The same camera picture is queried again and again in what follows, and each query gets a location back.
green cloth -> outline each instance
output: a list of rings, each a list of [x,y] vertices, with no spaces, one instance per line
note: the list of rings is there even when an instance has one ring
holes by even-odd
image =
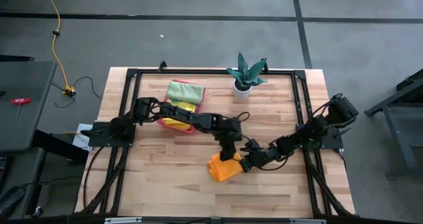
[[[171,81],[167,89],[168,98],[199,105],[203,99],[204,86]]]

orange object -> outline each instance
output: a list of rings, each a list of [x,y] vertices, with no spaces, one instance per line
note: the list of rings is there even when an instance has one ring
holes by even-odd
[[[233,156],[233,159],[228,161],[221,161],[219,158],[219,153],[211,157],[211,161],[207,164],[209,172],[213,179],[217,182],[222,182],[231,178],[232,176],[243,171],[243,168],[238,163],[241,160],[241,156],[236,152]]]

red screwdriver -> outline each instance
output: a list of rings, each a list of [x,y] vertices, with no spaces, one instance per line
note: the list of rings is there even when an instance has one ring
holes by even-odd
[[[16,98],[16,99],[13,99],[11,102],[12,102],[13,104],[19,105],[19,108],[18,108],[18,113],[16,114],[16,118],[15,118],[15,123],[16,123],[16,122],[18,121],[19,112],[20,112],[20,107],[21,107],[23,104],[30,103],[30,102],[31,102],[31,98]]]

wooden tabletop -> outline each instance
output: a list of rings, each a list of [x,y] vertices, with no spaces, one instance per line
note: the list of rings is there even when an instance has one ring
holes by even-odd
[[[110,68],[99,121],[108,122],[118,115],[126,69]],[[311,104],[316,109],[328,100],[323,72],[311,69],[306,70],[306,75]],[[277,137],[293,133],[297,118],[291,79],[283,75],[261,77],[267,83],[254,87],[247,102],[238,101],[232,95],[233,78],[229,75],[142,75],[138,96],[155,96],[163,100],[173,79],[204,85],[206,93],[200,112],[216,112],[225,116],[250,112],[250,118],[242,123],[243,134],[267,147]],[[245,142],[237,142],[237,148]],[[238,174],[225,182],[214,182],[206,164],[220,149],[210,134],[197,131],[188,135],[162,128],[157,123],[138,126],[126,165],[119,215],[312,217],[300,150],[279,170],[252,168],[248,173]],[[104,183],[110,150],[104,148],[94,161],[86,183],[87,202],[92,200]],[[93,155],[94,152],[90,152],[87,166]],[[354,212],[344,163],[339,154],[322,150],[322,160],[328,186],[344,207]],[[267,167],[278,165],[273,162]],[[83,208],[82,187],[75,211]],[[323,211],[318,188],[317,196]]]

gray floor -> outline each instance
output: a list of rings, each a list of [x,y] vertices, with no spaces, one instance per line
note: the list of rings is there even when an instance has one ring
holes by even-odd
[[[295,16],[292,0],[55,0],[62,13],[144,15]],[[304,17],[422,18],[423,0],[300,0]],[[0,1],[0,10],[52,13],[48,0]],[[84,75],[95,80],[98,93],[111,66],[235,66],[237,53],[249,61],[268,58],[270,67],[304,68],[296,22],[192,20],[62,21],[57,52],[70,81]],[[54,60],[50,44],[53,19],[0,19],[0,54]],[[363,111],[394,93],[395,85],[422,68],[423,24],[306,23],[313,68],[323,69],[330,94],[344,93],[361,112],[344,135],[348,179],[356,211],[363,217],[423,222],[423,180],[388,181],[385,173],[404,167],[382,114],[366,118]],[[62,84],[59,70],[54,79]],[[60,91],[49,93],[40,129],[75,131],[92,123],[100,100],[89,82],[77,85],[77,102]],[[82,168],[48,158],[66,173]],[[47,170],[47,177],[57,171]],[[69,213],[75,181],[44,191],[45,215]]]

